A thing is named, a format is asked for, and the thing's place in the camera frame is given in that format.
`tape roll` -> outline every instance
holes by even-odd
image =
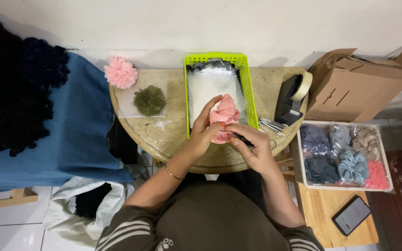
[[[311,82],[313,82],[313,74],[308,71],[302,72],[302,83],[300,84],[297,92],[291,96],[290,100],[292,101],[300,101],[305,97],[310,90]]]

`white basket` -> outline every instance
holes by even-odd
[[[315,125],[316,127],[321,127],[321,128],[328,128],[332,122],[327,122],[327,121],[303,121],[303,124],[310,124],[310,125]],[[343,123],[343,122],[334,122],[335,124],[343,125],[343,126],[352,126],[354,123]],[[375,129],[376,134],[377,134],[377,140],[379,142],[380,146],[380,159],[379,161],[382,164],[382,167],[384,168],[384,174],[387,178],[389,188],[387,189],[373,189],[373,188],[359,188],[359,187],[340,187],[340,186],[331,186],[331,185],[311,185],[308,184],[308,180],[306,179],[306,173],[305,173],[305,164],[303,162],[303,150],[302,150],[302,144],[300,140],[300,130],[297,131],[296,137],[292,141],[292,149],[293,149],[293,166],[294,166],[294,174],[296,177],[296,181],[299,183],[303,183],[307,188],[311,189],[329,189],[329,190],[346,190],[346,191],[370,191],[370,192],[389,192],[392,191],[394,186],[392,183],[392,177],[390,176],[390,171],[389,167],[387,165],[387,159],[385,158],[385,151],[384,151],[384,146],[382,144],[381,140],[381,134],[378,130],[377,125],[371,125],[371,124],[358,124],[363,127],[367,128],[372,128]]]

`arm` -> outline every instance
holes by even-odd
[[[231,140],[249,167],[262,176],[266,213],[275,222],[290,228],[305,225],[305,219],[291,198],[285,179],[272,157],[269,136],[247,125],[231,124],[226,128],[243,135],[255,146],[250,150],[243,141],[237,138]]]
[[[221,98],[221,95],[217,96],[204,106],[201,114],[193,123],[189,141],[167,163],[167,168],[171,174],[178,178],[184,178],[193,163],[207,151],[213,135],[225,125],[224,122],[212,124],[206,129],[210,124],[210,110]],[[161,168],[152,178],[134,191],[123,206],[133,205],[151,212],[158,212],[180,183],[181,180],[171,176],[166,168]]]

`gold bangle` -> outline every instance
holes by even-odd
[[[175,179],[177,179],[177,180],[183,180],[183,179],[185,178],[185,177],[178,178],[178,177],[176,177],[174,174],[172,174],[172,173],[168,170],[167,164],[165,164],[165,169],[167,170],[168,174],[170,174],[173,178],[175,178]]]

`olive green pom pom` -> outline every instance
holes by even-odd
[[[139,89],[138,92],[134,92],[133,105],[145,116],[158,115],[165,104],[165,97],[161,88],[149,85],[145,89]]]

